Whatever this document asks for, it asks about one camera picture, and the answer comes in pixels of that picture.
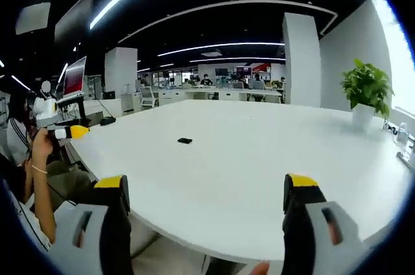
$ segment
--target white flower pot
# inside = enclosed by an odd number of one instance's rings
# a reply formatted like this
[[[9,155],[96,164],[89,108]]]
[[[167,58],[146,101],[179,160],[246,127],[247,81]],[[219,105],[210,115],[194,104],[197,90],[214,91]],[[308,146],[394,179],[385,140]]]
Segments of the white flower pot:
[[[353,109],[353,125],[359,130],[367,131],[375,115],[375,108],[358,104]]]

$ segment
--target black smartphone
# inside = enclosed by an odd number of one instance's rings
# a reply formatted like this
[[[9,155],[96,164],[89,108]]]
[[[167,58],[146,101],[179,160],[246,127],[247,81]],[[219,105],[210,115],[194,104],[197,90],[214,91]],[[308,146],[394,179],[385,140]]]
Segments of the black smartphone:
[[[185,144],[189,144],[192,141],[193,141],[192,139],[186,139],[185,137],[181,137],[179,140],[177,140],[177,142],[185,143]]]

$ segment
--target white pillar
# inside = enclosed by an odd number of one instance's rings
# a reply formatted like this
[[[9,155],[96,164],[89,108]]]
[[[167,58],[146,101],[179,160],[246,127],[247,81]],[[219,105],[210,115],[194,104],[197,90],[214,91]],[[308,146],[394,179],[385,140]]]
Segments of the white pillar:
[[[286,101],[319,108],[322,65],[314,18],[285,13],[283,36],[287,59]]]
[[[105,54],[105,91],[115,91],[115,98],[121,98],[125,85],[128,93],[136,90],[137,49],[114,48]]]

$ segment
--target ceiling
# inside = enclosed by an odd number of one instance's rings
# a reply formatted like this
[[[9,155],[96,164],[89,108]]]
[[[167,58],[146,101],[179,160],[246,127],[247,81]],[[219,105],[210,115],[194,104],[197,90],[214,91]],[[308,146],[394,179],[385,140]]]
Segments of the ceiling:
[[[325,31],[327,33],[365,0],[280,0],[301,3],[302,6],[284,5],[275,3],[275,0],[267,0],[266,3],[265,0],[262,3],[258,3],[258,0],[256,3],[254,0],[121,0],[83,37],[78,51],[69,52],[65,58],[57,58],[54,53],[53,28],[78,0],[7,1],[10,1],[8,12],[0,14],[0,36],[3,36],[0,40],[0,60],[5,63],[7,73],[31,83],[35,77],[50,78],[51,75],[59,74],[63,62],[73,62],[84,55],[89,58],[87,74],[101,74],[104,71],[105,52],[117,46],[137,48],[141,60],[138,68],[157,70],[159,66],[170,63],[176,67],[194,65],[189,61],[205,58],[201,53],[210,49],[157,57],[160,53],[219,43],[283,42],[281,25],[284,12],[314,16],[318,32],[321,32],[333,15],[312,9],[313,6],[338,14],[338,18]],[[21,8],[45,1],[51,2],[48,28],[16,36],[14,25]],[[109,1],[94,0],[92,16],[96,16]],[[222,5],[174,16],[192,8],[219,3]],[[278,46],[217,48],[220,48],[223,56],[229,57],[284,58],[284,49]],[[0,90],[5,87],[7,85],[3,79],[0,81]]]

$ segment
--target bracelet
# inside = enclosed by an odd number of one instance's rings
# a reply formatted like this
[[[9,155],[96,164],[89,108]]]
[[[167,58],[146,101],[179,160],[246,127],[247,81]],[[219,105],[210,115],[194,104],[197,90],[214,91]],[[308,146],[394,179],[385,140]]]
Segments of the bracelet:
[[[37,168],[36,166],[33,166],[33,165],[32,165],[32,168],[35,168],[37,171],[40,171],[41,173],[47,174],[47,172],[46,172],[46,171],[41,170],[41,169]]]

